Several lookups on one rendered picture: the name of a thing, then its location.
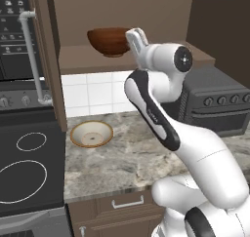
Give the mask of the dark brown bowl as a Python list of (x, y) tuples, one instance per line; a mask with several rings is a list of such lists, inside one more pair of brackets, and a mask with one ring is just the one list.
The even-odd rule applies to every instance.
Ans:
[(95, 28), (87, 32), (92, 47), (108, 58), (121, 57), (130, 50), (125, 33), (128, 28)]

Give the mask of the black microwave oven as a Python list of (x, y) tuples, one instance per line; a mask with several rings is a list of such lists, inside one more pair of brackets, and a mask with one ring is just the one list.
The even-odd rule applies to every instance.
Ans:
[(28, 0), (0, 0), (0, 81), (33, 78), (19, 20), (29, 10)]

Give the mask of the black stove with hob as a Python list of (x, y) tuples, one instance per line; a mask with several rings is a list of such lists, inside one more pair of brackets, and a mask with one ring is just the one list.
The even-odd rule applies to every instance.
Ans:
[[(25, 106), (21, 99), (29, 96)], [(0, 82), (0, 237), (72, 237), (64, 206), (65, 132), (31, 81)]]

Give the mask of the brown drawer front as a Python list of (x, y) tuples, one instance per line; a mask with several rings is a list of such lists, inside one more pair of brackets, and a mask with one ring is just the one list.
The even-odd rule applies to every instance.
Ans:
[[(145, 202), (139, 206), (127, 207), (122, 209), (113, 209), (111, 206), (111, 201), (115, 200), (116, 204), (130, 203), (140, 200), (140, 196), (144, 195)], [(97, 214), (99, 217), (113, 217), (122, 216), (127, 214), (143, 214), (145, 212), (163, 212), (163, 208), (157, 206), (151, 196), (149, 190), (126, 193), (120, 195), (112, 195), (109, 197), (104, 197), (97, 199)]]

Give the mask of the brown base cabinet door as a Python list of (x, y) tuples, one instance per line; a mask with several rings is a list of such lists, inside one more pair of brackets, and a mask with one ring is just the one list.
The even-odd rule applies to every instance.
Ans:
[(69, 203), (68, 209), (74, 237), (81, 237), (80, 226), (86, 226), (85, 237), (150, 237), (163, 217), (163, 212), (99, 217), (96, 200)]

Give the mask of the beige bowl with brown rim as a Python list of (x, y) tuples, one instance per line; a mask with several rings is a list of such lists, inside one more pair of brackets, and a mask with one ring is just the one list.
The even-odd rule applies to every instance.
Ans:
[(79, 147), (95, 148), (107, 144), (113, 138), (113, 129), (102, 121), (85, 121), (70, 132), (70, 140)]

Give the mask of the brown wall cabinet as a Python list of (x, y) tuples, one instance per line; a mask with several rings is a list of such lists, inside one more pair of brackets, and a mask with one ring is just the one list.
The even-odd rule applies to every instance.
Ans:
[(106, 58), (89, 43), (95, 28), (139, 27), (151, 43), (185, 43), (192, 0), (54, 0), (62, 74), (132, 70), (133, 55)]

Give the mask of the dark grey toaster oven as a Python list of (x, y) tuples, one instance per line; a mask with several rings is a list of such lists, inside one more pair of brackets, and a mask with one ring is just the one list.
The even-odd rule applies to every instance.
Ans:
[(250, 90), (207, 65), (191, 70), (181, 96), (162, 107), (179, 122), (210, 129), (220, 137), (238, 136), (250, 121)]

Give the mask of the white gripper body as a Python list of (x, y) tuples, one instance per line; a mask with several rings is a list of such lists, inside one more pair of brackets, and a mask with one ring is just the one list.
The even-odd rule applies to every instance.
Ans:
[(144, 31), (138, 27), (128, 30), (125, 36), (134, 54), (139, 54), (148, 45)]

